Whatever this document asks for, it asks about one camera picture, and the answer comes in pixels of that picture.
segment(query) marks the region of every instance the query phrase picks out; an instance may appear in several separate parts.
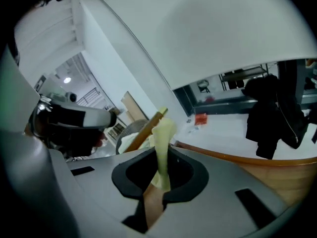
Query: window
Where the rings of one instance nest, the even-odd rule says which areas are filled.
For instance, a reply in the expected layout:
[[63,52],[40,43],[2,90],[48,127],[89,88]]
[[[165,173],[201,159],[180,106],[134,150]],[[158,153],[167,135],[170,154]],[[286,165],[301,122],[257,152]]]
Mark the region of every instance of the window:
[[317,60],[300,59],[258,64],[214,75],[174,90],[186,114],[247,114],[256,100],[242,89],[248,80],[273,74],[294,94],[302,109],[317,102]]

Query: white cabinet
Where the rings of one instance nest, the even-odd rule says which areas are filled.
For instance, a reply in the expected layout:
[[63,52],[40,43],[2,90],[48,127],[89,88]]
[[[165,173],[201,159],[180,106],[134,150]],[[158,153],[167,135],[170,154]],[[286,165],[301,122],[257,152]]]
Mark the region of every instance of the white cabinet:
[[171,89],[249,65],[317,57],[290,0],[104,0]]

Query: red object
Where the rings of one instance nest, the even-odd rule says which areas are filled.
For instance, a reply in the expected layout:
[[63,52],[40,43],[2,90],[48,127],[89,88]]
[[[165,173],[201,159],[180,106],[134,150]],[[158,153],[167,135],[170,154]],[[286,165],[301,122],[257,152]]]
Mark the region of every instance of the red object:
[[207,114],[195,115],[195,125],[203,125],[207,123]]
[[213,96],[209,96],[205,99],[205,102],[213,102],[214,101],[214,97]]

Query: white ceiling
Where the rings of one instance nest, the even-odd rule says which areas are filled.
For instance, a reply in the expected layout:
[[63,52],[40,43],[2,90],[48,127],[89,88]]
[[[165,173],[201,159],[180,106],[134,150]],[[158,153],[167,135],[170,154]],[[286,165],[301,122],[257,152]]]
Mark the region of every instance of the white ceiling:
[[52,0],[25,15],[15,27],[19,69],[33,86],[84,50],[80,0]]

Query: metal railing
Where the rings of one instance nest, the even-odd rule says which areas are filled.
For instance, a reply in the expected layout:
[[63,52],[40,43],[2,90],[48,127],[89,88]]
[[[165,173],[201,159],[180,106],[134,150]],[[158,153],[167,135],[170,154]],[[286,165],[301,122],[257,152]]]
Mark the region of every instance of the metal railing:
[[83,98],[81,98],[80,100],[77,101],[77,104],[80,106],[90,106],[90,104],[92,104],[93,102],[95,102],[96,100],[102,98],[100,92],[94,88],[93,90],[89,91],[87,94],[85,94],[85,96]]

